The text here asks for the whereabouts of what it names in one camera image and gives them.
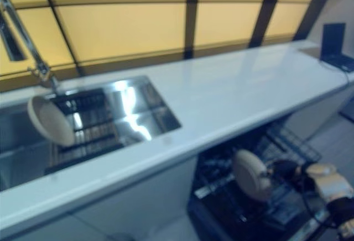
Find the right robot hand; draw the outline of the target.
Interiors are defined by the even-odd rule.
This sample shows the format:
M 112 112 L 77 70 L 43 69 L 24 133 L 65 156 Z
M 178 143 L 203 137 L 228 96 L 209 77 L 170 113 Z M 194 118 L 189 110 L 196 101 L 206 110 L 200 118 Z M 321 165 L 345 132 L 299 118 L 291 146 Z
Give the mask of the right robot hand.
M 294 161 L 276 160 L 271 163 L 268 173 L 271 178 L 284 181 L 298 191 L 301 188 L 303 167 Z

